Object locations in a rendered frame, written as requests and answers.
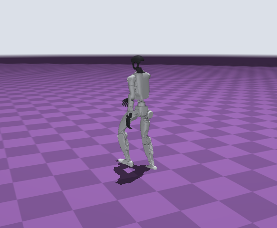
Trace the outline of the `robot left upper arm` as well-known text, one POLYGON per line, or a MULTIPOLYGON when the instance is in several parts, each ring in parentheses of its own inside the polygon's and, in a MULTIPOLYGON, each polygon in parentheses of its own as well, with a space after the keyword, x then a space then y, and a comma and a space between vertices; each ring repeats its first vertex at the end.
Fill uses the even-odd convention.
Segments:
POLYGON ((134 100, 136 98, 136 95, 135 95, 135 84, 134 84, 135 81, 136 81, 135 75, 129 76, 127 78, 129 92, 131 94, 131 100, 134 100))

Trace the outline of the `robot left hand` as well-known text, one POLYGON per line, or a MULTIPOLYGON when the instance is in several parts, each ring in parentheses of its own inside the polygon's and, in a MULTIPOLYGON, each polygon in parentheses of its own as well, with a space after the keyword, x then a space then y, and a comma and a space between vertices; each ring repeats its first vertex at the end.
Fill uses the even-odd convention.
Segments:
POLYGON ((129 129, 132 129, 131 127, 130 127, 130 118, 132 117, 132 113, 129 113, 129 116, 128 115, 126 115, 126 126, 129 128, 129 129))

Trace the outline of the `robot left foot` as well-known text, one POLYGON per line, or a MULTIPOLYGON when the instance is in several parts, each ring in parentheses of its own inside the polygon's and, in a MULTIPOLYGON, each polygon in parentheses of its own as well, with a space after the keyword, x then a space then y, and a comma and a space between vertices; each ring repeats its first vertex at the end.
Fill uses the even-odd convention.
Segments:
POLYGON ((120 163, 126 164, 126 165, 128 165, 128 166, 130 166, 130 167, 133 167, 133 166, 134 166, 134 163, 133 163, 133 161, 131 161, 131 160, 129 160, 129 162, 128 162, 128 161, 126 161, 126 159, 118 159, 118 161, 119 161, 120 163))

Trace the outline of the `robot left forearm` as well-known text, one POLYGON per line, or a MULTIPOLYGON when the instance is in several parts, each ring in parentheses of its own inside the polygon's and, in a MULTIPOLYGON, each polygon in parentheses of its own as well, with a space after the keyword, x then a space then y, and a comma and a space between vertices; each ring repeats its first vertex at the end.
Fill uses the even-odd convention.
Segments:
POLYGON ((127 108, 127 115, 129 116, 129 113, 133 114, 133 108, 134 108, 134 101, 131 100, 131 94, 128 95, 128 108, 127 108))

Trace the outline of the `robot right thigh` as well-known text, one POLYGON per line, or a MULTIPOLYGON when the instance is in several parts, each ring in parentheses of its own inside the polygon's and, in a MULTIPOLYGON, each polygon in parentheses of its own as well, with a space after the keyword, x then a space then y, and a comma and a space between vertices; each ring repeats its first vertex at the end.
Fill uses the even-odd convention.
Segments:
POLYGON ((151 110, 148 110, 148 115, 141 117, 140 121, 140 130, 141 130, 141 136, 142 136, 142 142, 143 144, 149 144, 151 142, 151 139, 149 136, 147 136, 150 126, 150 118, 152 118, 153 112, 151 110))

